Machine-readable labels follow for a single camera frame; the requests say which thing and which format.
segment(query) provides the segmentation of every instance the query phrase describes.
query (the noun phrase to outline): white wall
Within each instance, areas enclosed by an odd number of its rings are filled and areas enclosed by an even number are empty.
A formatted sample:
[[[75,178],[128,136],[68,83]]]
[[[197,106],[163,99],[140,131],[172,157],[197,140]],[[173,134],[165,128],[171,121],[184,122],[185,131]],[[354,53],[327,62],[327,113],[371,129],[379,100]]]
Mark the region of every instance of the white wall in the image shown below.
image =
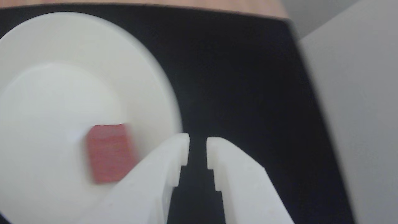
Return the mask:
[[[282,0],[298,37],[304,37],[358,0]]]
[[[358,224],[398,223],[397,22],[361,0],[301,41]]]

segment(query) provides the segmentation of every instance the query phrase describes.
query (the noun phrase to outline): black surface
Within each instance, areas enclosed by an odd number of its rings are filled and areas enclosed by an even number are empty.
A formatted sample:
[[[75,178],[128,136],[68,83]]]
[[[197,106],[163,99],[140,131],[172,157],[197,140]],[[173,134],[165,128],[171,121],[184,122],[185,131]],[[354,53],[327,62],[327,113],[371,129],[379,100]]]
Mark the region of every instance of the black surface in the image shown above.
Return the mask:
[[[206,170],[208,136],[230,140],[264,166],[296,224],[353,223],[286,21],[145,5],[53,5],[0,10],[0,36],[27,19],[58,11],[84,12],[119,25],[166,72],[191,136],[169,224],[225,222],[221,194]]]

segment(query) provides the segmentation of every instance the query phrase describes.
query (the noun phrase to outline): red block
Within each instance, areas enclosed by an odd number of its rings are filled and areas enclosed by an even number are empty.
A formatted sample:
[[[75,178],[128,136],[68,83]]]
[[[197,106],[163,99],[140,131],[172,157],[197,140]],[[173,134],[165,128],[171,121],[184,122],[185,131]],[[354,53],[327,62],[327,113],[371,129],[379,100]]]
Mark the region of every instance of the red block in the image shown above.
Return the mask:
[[[124,124],[92,127],[86,145],[96,183],[119,181],[138,163]]]

